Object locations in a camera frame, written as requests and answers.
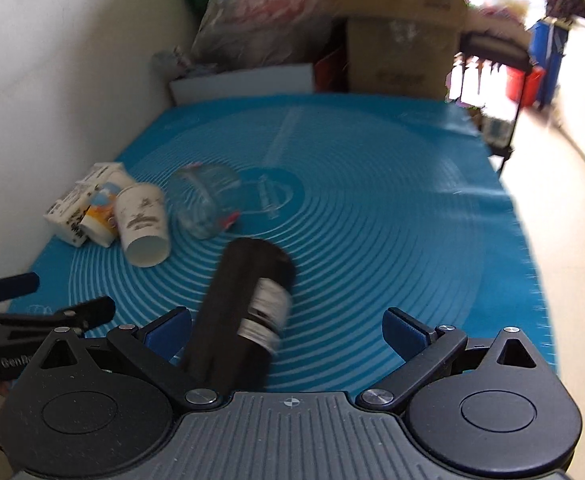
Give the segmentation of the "black cylindrical cup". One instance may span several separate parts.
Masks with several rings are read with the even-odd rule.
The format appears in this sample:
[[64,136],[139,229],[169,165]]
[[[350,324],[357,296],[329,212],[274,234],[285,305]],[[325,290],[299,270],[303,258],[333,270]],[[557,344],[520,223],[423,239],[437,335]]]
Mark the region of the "black cylindrical cup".
[[221,396],[264,388],[292,306],[292,259],[260,238],[232,240],[222,253],[181,369]]

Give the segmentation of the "white printed paper cup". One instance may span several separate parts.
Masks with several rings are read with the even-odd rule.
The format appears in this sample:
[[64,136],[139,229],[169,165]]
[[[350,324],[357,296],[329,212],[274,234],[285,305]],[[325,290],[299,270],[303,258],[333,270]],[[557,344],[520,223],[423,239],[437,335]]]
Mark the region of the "white printed paper cup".
[[114,214],[129,264],[151,268],[170,256],[169,219],[161,188],[151,183],[125,188],[114,202]]

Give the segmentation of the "clear glass cup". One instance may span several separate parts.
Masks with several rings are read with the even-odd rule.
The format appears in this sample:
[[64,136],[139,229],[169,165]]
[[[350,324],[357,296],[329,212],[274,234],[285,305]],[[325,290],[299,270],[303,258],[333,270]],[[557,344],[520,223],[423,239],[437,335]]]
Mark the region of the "clear glass cup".
[[172,217],[198,240],[229,229],[242,215],[242,179],[230,166],[191,164],[174,172],[166,185]]

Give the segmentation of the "white printed carton box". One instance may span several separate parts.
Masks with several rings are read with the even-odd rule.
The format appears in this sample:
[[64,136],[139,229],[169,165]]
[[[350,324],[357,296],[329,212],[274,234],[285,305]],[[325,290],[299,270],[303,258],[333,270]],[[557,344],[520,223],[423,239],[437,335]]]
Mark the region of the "white printed carton box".
[[80,222],[99,186],[106,182],[119,185],[124,190],[135,180],[121,162],[95,162],[82,179],[77,180],[46,210],[44,219],[57,238],[73,247],[81,247],[89,240],[81,230]]

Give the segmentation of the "blue silicone baking mat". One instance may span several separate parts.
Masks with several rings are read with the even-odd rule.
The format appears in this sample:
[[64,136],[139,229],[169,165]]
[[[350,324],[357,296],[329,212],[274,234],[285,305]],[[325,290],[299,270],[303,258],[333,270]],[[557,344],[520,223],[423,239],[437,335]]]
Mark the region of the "blue silicone baking mat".
[[475,338],[521,328],[556,359],[527,239],[475,127],[443,102],[311,94],[168,110],[121,162],[166,186],[193,162],[247,192],[234,236],[270,240],[297,270],[271,391],[358,393],[399,366],[390,307]]

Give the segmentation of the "white flat board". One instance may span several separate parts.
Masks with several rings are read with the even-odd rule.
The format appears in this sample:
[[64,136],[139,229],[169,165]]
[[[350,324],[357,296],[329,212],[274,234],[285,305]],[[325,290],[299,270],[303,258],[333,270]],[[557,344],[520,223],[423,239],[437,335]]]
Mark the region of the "white flat board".
[[312,94],[315,91],[314,67],[295,64],[235,70],[174,80],[169,88],[177,106],[251,96]]

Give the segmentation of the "red plastic bucket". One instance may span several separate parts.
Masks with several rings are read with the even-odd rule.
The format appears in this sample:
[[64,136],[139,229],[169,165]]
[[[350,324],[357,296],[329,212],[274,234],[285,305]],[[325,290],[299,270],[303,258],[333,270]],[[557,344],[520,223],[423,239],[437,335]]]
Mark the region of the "red plastic bucket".
[[537,94],[543,82],[546,70],[535,65],[531,73],[525,74],[522,70],[512,67],[506,68],[506,96],[514,103],[521,102],[523,107],[532,106],[537,100]]

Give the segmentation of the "lower cardboard box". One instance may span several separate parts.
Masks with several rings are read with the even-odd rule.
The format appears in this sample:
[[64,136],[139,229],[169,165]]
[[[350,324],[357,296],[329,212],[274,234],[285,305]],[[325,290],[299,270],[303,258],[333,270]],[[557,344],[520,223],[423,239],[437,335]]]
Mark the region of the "lower cardboard box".
[[383,18],[347,20],[347,71],[356,93],[442,101],[459,47],[455,28]]

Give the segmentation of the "black wheeled utility cart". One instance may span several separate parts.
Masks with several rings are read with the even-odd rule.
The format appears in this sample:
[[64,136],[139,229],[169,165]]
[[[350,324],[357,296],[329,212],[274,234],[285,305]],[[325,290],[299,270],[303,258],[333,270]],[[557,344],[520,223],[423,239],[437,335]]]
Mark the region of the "black wheeled utility cart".
[[473,110],[471,118],[489,149],[499,161],[502,174],[513,156],[513,136],[523,110],[521,102],[506,96],[506,68],[529,74],[534,67],[527,48],[496,32],[463,32],[453,65],[454,82],[449,99]]

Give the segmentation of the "blue plastic barrel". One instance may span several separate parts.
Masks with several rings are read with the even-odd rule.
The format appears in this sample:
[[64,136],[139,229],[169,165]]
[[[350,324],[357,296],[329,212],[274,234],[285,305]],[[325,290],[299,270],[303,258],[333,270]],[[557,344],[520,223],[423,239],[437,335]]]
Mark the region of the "blue plastic barrel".
[[536,96],[540,108],[549,105],[554,99],[569,30],[568,25],[562,25],[554,18],[539,20],[531,28],[529,53],[537,65],[545,70]]

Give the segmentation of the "clear plastic bag red contents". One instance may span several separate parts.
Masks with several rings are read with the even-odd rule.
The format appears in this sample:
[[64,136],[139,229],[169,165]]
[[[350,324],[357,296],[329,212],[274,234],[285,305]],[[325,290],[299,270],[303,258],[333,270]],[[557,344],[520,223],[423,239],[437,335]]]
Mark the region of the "clear plastic bag red contents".
[[309,63],[332,20],[328,0],[209,0],[190,55],[229,70]]

